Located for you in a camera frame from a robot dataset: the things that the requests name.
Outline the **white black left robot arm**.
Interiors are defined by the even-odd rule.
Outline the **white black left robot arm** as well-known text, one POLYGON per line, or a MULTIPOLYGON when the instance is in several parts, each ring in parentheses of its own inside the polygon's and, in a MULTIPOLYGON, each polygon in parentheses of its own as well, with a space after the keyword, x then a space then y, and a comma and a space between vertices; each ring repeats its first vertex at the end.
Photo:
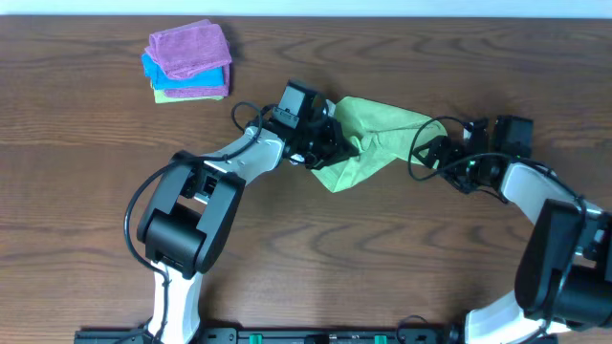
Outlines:
POLYGON ((162 172, 137 227, 145 262, 156 273, 155 306, 146 327, 154 343, 188 343, 200 326, 202 279, 229 237, 246 186, 293 159, 319 170, 359 154, 340 123, 286 126, 256 118, 217 152, 176 153, 162 172))

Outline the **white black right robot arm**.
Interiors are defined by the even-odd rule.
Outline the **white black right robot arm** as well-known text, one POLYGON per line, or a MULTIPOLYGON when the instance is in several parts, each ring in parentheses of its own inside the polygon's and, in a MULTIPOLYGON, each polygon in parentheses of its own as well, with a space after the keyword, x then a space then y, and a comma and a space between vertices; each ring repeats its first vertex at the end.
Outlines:
POLYGON ((463 139, 414 140, 408 157, 455 190, 514 204, 534 230, 514 288, 468 312, 440 343, 555 343, 561 333, 611 326, 611 215, 532 159, 534 123, 500 116, 462 122, 463 139))

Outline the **light green microfiber cloth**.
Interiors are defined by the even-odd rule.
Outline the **light green microfiber cloth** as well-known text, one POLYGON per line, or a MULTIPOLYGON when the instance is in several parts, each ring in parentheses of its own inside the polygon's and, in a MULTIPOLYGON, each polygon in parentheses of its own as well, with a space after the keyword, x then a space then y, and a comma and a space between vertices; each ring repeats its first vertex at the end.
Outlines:
POLYGON ((418 163, 408 156, 410 146, 447 133, 442 123, 430 122, 426 115, 359 97, 338 102, 335 118, 359 154, 313 172, 332 193, 365 181, 394 160, 418 163))

